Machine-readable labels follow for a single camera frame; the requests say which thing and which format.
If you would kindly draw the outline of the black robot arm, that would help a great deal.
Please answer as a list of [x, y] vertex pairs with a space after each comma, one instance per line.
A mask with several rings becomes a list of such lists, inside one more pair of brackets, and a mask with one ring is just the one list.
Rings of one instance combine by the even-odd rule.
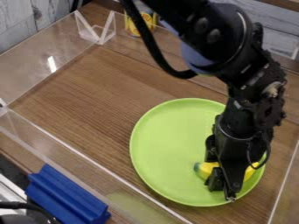
[[217, 115], [206, 140], [206, 160], [219, 163], [207, 177], [210, 190], [234, 200], [242, 190], [246, 169], [261, 169], [271, 153], [274, 127], [286, 118], [286, 73], [263, 49], [263, 25], [233, 3], [211, 0], [142, 0], [182, 41], [190, 69], [173, 69], [154, 35], [143, 29], [145, 42], [158, 65], [187, 79], [198, 73], [227, 84], [229, 102]]

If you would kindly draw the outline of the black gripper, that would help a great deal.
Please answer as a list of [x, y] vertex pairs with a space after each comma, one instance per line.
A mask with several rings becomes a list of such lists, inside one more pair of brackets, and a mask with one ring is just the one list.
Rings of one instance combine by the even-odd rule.
[[206, 140], [205, 161], [211, 165], [206, 186], [211, 192], [225, 190], [225, 198], [235, 202], [242, 190], [246, 170], [259, 170], [271, 154], [274, 129], [258, 131], [247, 136], [238, 136], [230, 129], [223, 115], [215, 118], [213, 135]]

